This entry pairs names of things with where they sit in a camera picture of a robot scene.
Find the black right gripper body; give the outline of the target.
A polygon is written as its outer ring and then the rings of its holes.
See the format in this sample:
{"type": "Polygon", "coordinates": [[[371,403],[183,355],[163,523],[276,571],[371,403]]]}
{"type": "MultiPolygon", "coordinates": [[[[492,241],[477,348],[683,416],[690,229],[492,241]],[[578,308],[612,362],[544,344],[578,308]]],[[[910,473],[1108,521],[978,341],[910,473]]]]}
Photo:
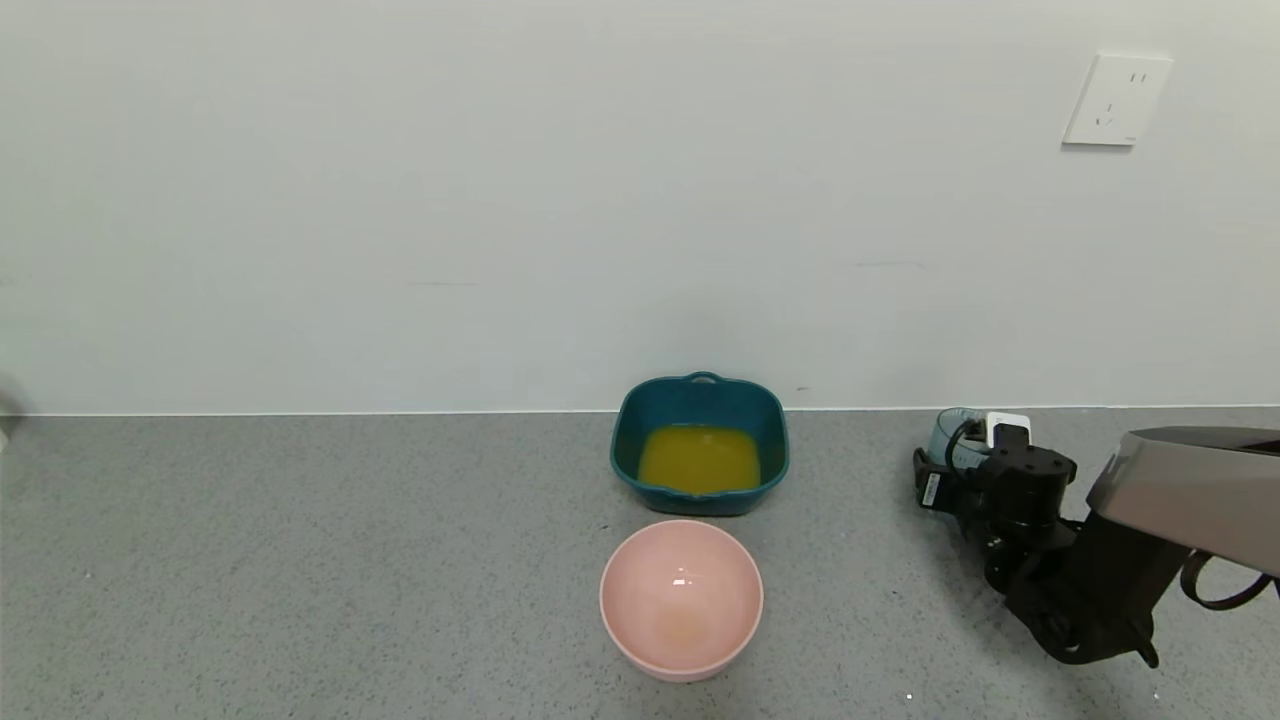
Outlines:
{"type": "Polygon", "coordinates": [[[936,496],[918,498],[918,506],[933,512],[963,516],[973,510],[979,495],[980,487],[970,470],[952,471],[945,465],[936,464],[936,496]]]}

